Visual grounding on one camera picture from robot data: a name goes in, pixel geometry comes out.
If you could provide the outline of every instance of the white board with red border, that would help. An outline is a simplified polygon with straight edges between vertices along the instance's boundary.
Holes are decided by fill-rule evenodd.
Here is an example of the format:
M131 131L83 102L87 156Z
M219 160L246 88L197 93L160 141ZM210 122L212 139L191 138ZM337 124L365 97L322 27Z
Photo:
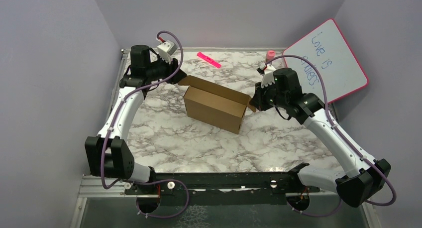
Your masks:
M329 102L368 85L369 80L334 19L329 19L288 47L283 55L302 56L313 63L325 84ZM304 93L323 100L320 78L303 60L284 58L286 66L298 73Z

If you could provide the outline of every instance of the pink marker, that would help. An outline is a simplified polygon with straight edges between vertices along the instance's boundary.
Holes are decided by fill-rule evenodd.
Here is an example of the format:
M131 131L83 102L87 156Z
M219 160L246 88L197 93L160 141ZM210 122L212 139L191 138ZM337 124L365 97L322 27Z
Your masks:
M276 56L276 52L274 50L267 51L267 55L265 56L265 63L267 63L267 61L273 59L274 56Z
M217 68L221 68L221 64L216 62L215 60L211 59L210 57L204 55L202 52L198 52L197 54L199 57L201 57L202 59L204 59L205 61L207 61L208 63L214 65Z

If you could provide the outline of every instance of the cardboard box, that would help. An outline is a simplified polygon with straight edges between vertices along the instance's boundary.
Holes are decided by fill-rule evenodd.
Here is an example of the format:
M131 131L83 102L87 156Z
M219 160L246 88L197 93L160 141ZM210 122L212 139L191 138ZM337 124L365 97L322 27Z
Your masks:
M256 111L249 95L195 76L185 77L178 85L189 86L183 96L188 116L221 129L239 134L246 108Z

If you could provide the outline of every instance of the marble tabletop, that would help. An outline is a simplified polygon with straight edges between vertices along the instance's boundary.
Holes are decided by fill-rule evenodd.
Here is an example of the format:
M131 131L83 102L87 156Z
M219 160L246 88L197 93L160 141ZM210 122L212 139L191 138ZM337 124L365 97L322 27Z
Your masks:
M222 67L213 67L190 51L184 52L182 70L253 96L255 83L262 79L256 68L265 51L204 53ZM283 66L281 61L273 65ZM314 134L294 119L283 120L273 109L256 113L247 110L239 135L188 117L183 101L186 89L161 84L148 93L127 141L137 163L152 166L157 172L288 171L301 162L339 168Z

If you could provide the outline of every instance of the gray wall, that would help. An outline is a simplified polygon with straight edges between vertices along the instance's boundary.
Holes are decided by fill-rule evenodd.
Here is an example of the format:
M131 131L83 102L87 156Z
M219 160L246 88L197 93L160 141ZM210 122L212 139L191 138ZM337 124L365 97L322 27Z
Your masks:
M397 202L377 208L383 227L421 227L422 4L420 0L346 0L337 22L368 73L367 88L339 102L341 124L392 165ZM374 197L388 201L386 186Z
M189 47L286 47L344 0L96 0L119 45L155 45L169 30Z
M1 227L70 224L120 49L94 0L0 0Z

